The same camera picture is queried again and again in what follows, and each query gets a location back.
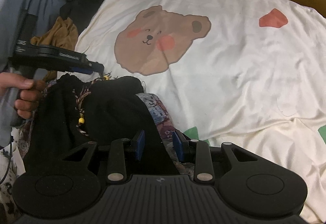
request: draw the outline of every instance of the black cable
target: black cable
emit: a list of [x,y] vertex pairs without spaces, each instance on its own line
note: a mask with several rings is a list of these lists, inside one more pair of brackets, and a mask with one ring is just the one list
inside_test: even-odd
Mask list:
[[4,174],[4,177],[2,178],[2,180],[0,181],[0,184],[2,184],[5,180],[5,178],[7,177],[8,175],[8,172],[9,172],[9,168],[10,168],[10,163],[11,163],[11,158],[12,158],[12,142],[13,142],[13,137],[11,136],[11,141],[10,141],[10,154],[9,154],[9,162],[8,162],[8,166],[7,166],[7,171],[6,173]]

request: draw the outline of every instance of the ribbed surface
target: ribbed surface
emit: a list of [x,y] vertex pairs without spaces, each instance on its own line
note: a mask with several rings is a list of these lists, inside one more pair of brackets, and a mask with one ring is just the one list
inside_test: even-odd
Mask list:
[[97,205],[65,220],[22,217],[17,224],[304,224],[287,220],[251,220],[226,207],[211,186],[193,183],[188,176],[134,175],[127,183],[110,186]]

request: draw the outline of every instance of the red heart print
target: red heart print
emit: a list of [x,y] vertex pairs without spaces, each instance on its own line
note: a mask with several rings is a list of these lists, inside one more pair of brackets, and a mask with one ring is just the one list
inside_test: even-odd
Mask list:
[[287,20],[286,16],[279,11],[278,9],[271,10],[270,13],[262,16],[259,18],[259,26],[260,27],[275,27],[281,28],[282,26],[286,25],[289,21]]

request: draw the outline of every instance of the black handheld device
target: black handheld device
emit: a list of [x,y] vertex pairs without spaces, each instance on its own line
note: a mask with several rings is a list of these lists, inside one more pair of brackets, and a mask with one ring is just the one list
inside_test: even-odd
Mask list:
[[[85,54],[54,46],[30,44],[36,21],[37,16],[22,10],[10,49],[0,50],[0,55],[2,55],[0,58],[1,65],[3,66],[6,63],[9,72],[20,74],[29,79],[33,79],[38,68],[85,74],[93,72],[103,74],[104,66],[89,61]],[[23,119],[17,115],[14,107],[19,94],[19,89],[9,88],[0,97],[0,147],[5,147],[10,143],[11,129],[23,123]]]

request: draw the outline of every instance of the gray blanket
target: gray blanket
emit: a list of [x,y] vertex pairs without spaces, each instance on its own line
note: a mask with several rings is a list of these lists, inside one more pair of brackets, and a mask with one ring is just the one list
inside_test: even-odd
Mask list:
[[66,0],[5,0],[0,10],[0,72],[7,63],[13,45],[20,10],[25,9],[38,16],[33,36],[42,36],[53,27],[65,3]]

